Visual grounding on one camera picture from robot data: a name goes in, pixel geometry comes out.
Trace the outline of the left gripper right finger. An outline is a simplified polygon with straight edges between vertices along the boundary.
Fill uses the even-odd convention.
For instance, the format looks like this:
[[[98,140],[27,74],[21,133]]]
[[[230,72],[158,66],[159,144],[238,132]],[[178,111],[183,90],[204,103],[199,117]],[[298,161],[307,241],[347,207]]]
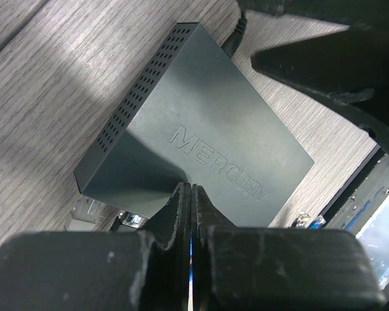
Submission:
[[[192,189],[195,310],[380,310],[366,252],[331,229],[237,227]]]

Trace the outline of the black network switch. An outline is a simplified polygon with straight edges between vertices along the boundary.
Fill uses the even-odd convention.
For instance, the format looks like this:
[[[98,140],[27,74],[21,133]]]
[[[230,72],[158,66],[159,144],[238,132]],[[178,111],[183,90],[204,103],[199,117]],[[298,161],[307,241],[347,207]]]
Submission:
[[[266,227],[313,161],[199,23],[178,23],[74,171],[79,191],[146,218],[203,186],[239,227]]]

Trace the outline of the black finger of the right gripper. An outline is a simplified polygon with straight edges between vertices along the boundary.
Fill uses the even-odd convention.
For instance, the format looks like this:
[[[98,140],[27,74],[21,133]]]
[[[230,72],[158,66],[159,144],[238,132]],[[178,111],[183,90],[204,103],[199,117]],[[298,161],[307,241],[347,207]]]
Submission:
[[[342,32],[257,51],[252,67],[343,116],[389,155],[389,1],[241,1],[239,6],[345,25]]]

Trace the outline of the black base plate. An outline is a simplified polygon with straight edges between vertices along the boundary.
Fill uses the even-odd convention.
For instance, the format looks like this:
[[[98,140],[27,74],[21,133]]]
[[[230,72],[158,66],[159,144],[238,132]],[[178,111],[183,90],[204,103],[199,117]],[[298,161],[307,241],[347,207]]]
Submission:
[[[320,213],[323,229],[356,235],[389,196],[389,155],[376,146]]]

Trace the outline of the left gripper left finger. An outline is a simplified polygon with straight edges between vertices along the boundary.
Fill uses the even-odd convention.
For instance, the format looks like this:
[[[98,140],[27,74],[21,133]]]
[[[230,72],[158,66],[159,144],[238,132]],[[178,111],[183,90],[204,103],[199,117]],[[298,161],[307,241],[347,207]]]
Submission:
[[[0,247],[0,310],[186,310],[191,186],[132,232],[42,232]]]

